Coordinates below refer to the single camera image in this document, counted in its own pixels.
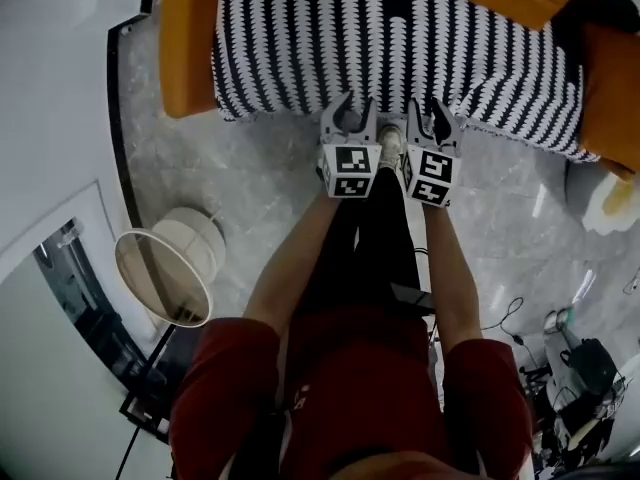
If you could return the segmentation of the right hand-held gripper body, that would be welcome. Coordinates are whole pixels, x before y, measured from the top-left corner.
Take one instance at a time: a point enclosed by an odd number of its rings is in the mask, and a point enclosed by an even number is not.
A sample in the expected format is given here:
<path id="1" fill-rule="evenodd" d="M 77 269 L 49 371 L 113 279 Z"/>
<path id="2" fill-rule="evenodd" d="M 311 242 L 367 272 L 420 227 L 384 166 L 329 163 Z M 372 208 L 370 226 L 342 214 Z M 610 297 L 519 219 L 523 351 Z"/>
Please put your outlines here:
<path id="1" fill-rule="evenodd" d="M 458 141 L 438 146 L 433 139 L 408 136 L 401 166 L 406 195 L 425 205 L 448 206 L 461 164 Z"/>

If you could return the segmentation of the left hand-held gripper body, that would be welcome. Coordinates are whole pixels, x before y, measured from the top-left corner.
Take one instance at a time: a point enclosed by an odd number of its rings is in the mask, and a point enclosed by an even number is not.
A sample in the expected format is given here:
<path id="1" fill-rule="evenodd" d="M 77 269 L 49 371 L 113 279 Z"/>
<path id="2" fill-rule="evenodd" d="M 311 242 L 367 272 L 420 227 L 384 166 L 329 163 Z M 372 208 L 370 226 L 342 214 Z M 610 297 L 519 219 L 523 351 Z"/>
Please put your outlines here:
<path id="1" fill-rule="evenodd" d="M 319 168 L 332 198 L 369 195 L 382 147 L 376 141 L 377 131 L 374 136 L 365 136 L 363 128 L 357 132 L 321 130 Z"/>

